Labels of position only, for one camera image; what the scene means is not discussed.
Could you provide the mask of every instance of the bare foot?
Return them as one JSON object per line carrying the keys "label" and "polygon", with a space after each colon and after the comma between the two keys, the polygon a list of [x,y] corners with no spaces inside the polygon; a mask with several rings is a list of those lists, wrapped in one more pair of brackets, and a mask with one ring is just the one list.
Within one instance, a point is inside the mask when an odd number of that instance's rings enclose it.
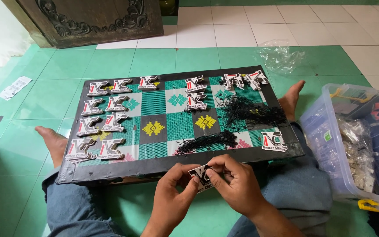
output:
{"label": "bare foot", "polygon": [[296,103],[299,99],[299,92],[304,87],[305,81],[298,81],[288,89],[288,92],[279,99],[280,106],[285,111],[286,117],[289,121],[295,121]]}
{"label": "bare foot", "polygon": [[43,137],[45,145],[49,150],[50,156],[52,157],[52,161],[54,162],[54,167],[56,168],[60,166],[62,163],[62,158],[64,157],[68,139],[50,128],[37,126],[34,130],[36,130],[40,136]]}

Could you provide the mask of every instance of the clear plastic container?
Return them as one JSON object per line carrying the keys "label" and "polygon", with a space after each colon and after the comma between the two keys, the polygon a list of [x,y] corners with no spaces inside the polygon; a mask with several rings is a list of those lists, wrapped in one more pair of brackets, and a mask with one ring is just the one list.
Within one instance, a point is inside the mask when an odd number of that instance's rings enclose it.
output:
{"label": "clear plastic container", "polygon": [[327,84],[323,86],[322,92],[301,116],[300,123],[320,169],[330,175],[333,198],[339,201],[371,199],[379,203],[379,195],[355,186],[336,121],[337,113],[350,119],[365,119],[370,123],[379,185],[379,91],[350,84]]}

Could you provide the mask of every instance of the plastic bag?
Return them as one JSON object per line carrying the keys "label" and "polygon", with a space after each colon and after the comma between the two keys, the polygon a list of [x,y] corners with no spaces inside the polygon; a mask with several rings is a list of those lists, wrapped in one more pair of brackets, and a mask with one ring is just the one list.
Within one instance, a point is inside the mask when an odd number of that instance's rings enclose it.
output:
{"label": "plastic bag", "polygon": [[376,192],[375,160],[369,124],[365,120],[341,116],[337,116],[337,123],[356,187],[366,192]]}
{"label": "plastic bag", "polygon": [[258,53],[264,58],[267,70],[277,74],[292,73],[305,59],[302,51],[289,50],[289,40],[270,40],[259,45]]}

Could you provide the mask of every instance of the tiled floor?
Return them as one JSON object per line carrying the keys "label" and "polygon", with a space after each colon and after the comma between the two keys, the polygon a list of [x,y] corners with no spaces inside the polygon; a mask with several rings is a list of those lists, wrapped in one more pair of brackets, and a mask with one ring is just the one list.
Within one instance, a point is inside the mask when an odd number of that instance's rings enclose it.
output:
{"label": "tiled floor", "polygon": [[[19,76],[33,79],[13,99],[0,99],[0,116],[4,116],[0,123],[0,236],[40,237],[48,230],[40,183],[52,163],[33,128],[42,125],[68,136],[80,88],[87,79],[261,64],[266,66],[278,96],[292,83],[307,81],[297,117],[320,96],[321,87],[327,83],[379,89],[379,5],[268,0],[261,1],[267,5],[248,6],[257,1],[239,2],[245,7],[226,6],[234,5],[232,0],[181,0],[182,5],[201,7],[180,8],[177,25],[165,26],[165,36],[63,50],[32,45],[23,57],[13,57],[0,68],[0,91]],[[282,74],[265,65],[258,46],[268,40],[286,41],[290,53],[305,53],[292,73]],[[144,228],[155,185],[106,191],[108,211],[116,221],[126,223],[127,233],[138,235]],[[208,224],[198,218],[200,210],[208,210]],[[194,236],[225,236],[238,217],[212,189],[196,197],[188,218],[172,236],[187,235],[187,229]],[[333,217],[329,225],[350,224],[336,219]],[[351,236],[374,236],[372,231],[356,235],[360,229],[369,228],[363,219],[358,225],[366,228],[356,228]],[[329,236],[343,234],[330,231]]]}

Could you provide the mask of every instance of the denim pants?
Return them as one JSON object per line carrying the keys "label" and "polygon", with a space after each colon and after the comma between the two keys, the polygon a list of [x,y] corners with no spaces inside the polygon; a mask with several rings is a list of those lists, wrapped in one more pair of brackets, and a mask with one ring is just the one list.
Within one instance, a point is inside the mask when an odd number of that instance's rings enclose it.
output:
{"label": "denim pants", "polygon": [[[318,169],[318,163],[307,146],[297,123],[292,128],[305,156],[287,164],[267,169],[268,183],[261,190],[268,202],[279,209],[306,236],[325,236],[325,223],[332,204],[330,179]],[[105,217],[92,201],[93,192],[75,184],[56,185],[57,171],[42,183],[46,193],[47,221],[50,237],[121,237],[119,226]],[[255,225],[241,216],[228,237],[257,237]]]}

